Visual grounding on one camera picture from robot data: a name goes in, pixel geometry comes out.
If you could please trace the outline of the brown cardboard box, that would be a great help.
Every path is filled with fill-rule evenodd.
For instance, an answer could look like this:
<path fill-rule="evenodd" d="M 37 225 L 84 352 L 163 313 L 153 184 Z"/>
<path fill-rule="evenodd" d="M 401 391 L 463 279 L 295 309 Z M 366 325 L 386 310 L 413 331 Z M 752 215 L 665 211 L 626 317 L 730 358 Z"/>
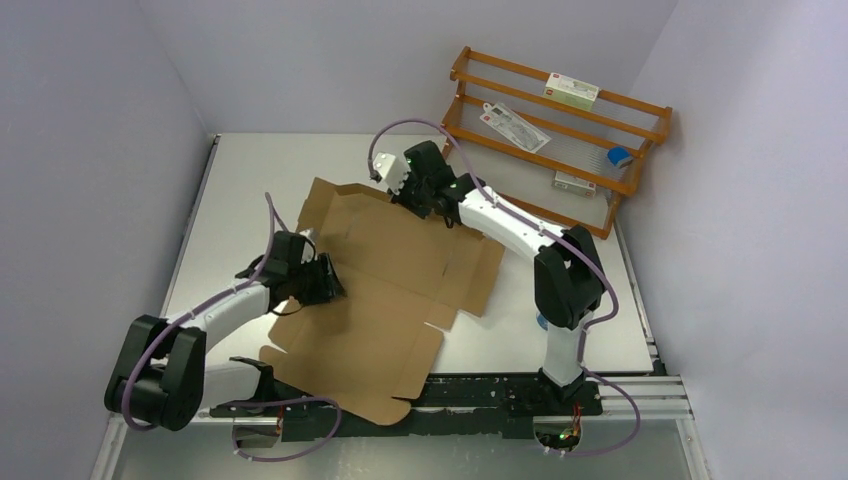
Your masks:
<path fill-rule="evenodd" d="M 459 311 L 481 316 L 503 246 L 416 217 L 385 193 L 315 178 L 299 218 L 345 295 L 279 317 L 259 353 L 277 380 L 380 426 L 411 410 Z"/>

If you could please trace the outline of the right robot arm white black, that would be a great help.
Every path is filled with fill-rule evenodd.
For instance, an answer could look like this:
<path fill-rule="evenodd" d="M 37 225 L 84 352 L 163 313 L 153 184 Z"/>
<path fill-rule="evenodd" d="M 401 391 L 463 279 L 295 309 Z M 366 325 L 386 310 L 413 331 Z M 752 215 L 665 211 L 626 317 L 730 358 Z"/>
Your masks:
<path fill-rule="evenodd" d="M 432 141 L 400 157 L 377 153 L 371 167 L 393 203 L 422 219 L 434 214 L 447 227 L 474 229 L 531 261 L 536 310 L 547 323 L 541 367 L 547 381 L 539 398 L 548 412 L 565 413 L 586 381 L 587 328 L 608 290 L 588 230 L 560 228 L 517 207 L 471 173 L 456 175 Z"/>

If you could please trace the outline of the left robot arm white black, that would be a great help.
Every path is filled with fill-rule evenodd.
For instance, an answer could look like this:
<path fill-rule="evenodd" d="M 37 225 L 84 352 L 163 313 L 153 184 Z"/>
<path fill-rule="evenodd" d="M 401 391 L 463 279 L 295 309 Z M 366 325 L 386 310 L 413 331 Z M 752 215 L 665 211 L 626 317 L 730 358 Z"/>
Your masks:
<path fill-rule="evenodd" d="M 289 301 L 307 307 L 345 295 L 330 254 L 317 249 L 309 232 L 277 231 L 232 285 L 200 305 L 170 318 L 141 315 L 131 322 L 104 406 L 141 431 L 178 431 L 198 411 L 219 406 L 264 415 L 279 396 L 273 368 L 243 356 L 209 366 L 208 352 Z"/>

